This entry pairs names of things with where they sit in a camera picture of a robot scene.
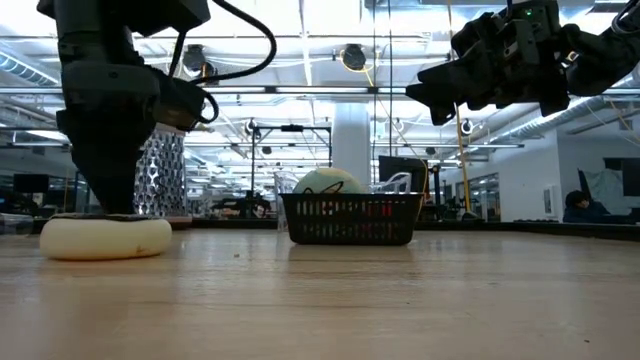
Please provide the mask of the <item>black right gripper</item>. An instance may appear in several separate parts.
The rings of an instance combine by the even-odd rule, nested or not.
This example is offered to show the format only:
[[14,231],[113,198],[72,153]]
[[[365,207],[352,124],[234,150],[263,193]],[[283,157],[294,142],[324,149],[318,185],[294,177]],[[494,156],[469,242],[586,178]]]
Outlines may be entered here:
[[[452,63],[457,102],[471,109],[492,104],[536,103],[547,116],[568,107],[566,72],[560,57],[567,53],[557,37],[536,42],[504,30],[500,14],[483,14],[468,22],[452,39],[458,58]],[[430,105],[433,125],[445,125],[456,116],[447,65],[417,74],[405,95]]]

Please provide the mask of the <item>chocolate frosted toy donut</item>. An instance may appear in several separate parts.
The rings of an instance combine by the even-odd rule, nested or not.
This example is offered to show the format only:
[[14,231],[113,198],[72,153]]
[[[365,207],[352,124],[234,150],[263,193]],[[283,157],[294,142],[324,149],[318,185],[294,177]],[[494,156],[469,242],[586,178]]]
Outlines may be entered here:
[[143,215],[63,213],[43,226],[39,248],[57,260],[114,260],[159,255],[172,238],[170,223]]

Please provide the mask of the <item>blue frosted toy donut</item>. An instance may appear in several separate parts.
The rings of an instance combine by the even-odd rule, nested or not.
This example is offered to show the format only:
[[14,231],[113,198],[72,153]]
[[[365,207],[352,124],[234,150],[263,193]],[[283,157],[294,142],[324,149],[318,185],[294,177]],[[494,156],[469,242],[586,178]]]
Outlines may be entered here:
[[296,194],[361,194],[365,187],[349,172],[317,168],[304,175],[293,189]]

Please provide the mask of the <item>metal box grater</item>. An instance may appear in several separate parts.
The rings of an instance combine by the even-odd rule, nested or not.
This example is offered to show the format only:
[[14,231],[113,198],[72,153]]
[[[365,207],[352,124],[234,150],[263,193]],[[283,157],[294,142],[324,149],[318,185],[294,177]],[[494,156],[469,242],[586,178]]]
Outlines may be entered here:
[[134,211],[140,215],[186,214],[184,134],[157,128],[136,164]]

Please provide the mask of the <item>black computer monitor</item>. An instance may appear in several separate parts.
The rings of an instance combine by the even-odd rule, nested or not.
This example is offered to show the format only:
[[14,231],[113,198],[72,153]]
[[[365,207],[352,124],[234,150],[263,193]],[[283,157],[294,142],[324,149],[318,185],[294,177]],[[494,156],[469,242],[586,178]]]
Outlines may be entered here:
[[378,173],[382,182],[389,181],[396,174],[408,173],[411,192],[426,193],[429,190],[428,166],[421,159],[380,155]]

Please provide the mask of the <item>black screen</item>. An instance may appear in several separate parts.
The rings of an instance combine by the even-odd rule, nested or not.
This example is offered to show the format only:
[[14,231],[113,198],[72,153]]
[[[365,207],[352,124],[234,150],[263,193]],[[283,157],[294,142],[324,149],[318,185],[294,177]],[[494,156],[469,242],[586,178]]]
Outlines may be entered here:
[[13,176],[13,190],[18,193],[46,193],[49,179],[47,174],[16,173]]
[[622,173],[625,196],[640,197],[640,158],[604,158],[604,165]]

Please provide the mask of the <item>white building column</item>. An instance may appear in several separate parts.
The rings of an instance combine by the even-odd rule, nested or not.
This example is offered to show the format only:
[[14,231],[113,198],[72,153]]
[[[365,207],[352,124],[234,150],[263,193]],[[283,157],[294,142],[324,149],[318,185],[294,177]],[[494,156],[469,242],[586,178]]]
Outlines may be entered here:
[[365,103],[337,103],[332,123],[333,166],[350,173],[365,189],[371,182],[370,117]]

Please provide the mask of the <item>clear plastic object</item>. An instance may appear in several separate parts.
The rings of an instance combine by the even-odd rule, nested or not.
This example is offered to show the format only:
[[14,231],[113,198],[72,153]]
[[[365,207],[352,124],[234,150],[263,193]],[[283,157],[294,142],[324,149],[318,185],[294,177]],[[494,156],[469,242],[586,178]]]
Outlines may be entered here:
[[0,236],[28,236],[33,225],[30,215],[0,213]]

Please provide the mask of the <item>black plastic basket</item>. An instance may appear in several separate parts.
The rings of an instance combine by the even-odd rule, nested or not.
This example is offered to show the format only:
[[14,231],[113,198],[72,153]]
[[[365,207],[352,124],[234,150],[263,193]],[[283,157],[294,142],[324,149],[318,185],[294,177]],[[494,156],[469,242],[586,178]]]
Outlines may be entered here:
[[[298,245],[404,246],[413,239],[420,212],[419,194],[285,194],[283,196],[289,237]],[[392,206],[393,214],[382,238],[354,238],[327,232],[330,223],[361,222],[355,215],[343,218],[323,215],[327,202],[380,201]]]

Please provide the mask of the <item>long ceiling light strip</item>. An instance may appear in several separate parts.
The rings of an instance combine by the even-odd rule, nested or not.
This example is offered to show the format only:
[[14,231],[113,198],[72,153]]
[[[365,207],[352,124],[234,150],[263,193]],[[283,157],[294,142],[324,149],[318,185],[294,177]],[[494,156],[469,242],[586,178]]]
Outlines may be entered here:
[[[317,94],[317,95],[401,95],[404,87],[362,87],[362,86],[219,86],[203,87],[211,94]],[[2,95],[61,95],[60,87],[0,87]]]

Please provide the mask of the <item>person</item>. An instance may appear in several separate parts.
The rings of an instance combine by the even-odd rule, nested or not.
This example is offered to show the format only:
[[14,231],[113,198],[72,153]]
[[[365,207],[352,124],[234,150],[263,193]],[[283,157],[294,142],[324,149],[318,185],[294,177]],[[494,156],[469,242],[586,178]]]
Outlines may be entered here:
[[601,223],[610,212],[597,201],[592,201],[584,192],[575,190],[565,197],[564,223]]

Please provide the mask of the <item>grey cloth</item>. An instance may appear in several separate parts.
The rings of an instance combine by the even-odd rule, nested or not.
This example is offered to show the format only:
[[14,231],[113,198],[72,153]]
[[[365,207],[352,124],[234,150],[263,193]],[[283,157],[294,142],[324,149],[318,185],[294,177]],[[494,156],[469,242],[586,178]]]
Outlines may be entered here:
[[604,169],[584,172],[591,198],[601,203],[611,214],[629,215],[631,208],[623,194],[622,172]]

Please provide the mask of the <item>silver ventilation duct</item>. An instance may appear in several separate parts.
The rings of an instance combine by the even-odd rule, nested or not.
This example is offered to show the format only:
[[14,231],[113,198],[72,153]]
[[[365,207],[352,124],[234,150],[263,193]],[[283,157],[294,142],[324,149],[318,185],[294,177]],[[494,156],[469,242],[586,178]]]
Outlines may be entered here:
[[525,132],[540,130],[546,124],[554,123],[567,118],[569,115],[573,115],[577,110],[584,108],[584,103],[587,103],[590,100],[592,100],[592,97],[576,98],[570,102],[567,109],[551,115],[531,118],[511,130],[507,130],[490,137],[488,142],[497,143],[508,137],[521,137]]

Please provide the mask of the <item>black stand frame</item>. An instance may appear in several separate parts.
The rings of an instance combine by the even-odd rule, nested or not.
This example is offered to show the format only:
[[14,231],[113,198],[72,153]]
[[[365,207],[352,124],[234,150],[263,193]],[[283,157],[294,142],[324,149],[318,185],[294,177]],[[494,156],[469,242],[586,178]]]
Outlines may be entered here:
[[249,194],[253,196],[255,194],[255,170],[256,170],[256,147],[258,145],[256,140],[256,132],[258,130],[266,130],[262,140],[265,140],[273,131],[287,132],[287,133],[304,133],[305,131],[311,131],[313,134],[318,135],[319,131],[326,131],[328,133],[328,139],[321,141],[328,148],[328,164],[333,165],[333,141],[332,141],[332,129],[329,126],[305,126],[298,124],[280,125],[280,126],[253,126],[253,132],[251,134],[251,173],[250,173],[250,190]]

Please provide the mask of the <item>black table frame rail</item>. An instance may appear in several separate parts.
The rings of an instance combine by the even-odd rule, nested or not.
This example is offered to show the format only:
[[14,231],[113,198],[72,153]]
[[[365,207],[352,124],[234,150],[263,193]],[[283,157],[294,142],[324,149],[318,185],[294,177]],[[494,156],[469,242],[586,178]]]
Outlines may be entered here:
[[[174,230],[241,229],[276,230],[276,219],[170,218]],[[523,232],[603,240],[640,242],[640,225],[562,224],[554,222],[416,222],[414,231]]]

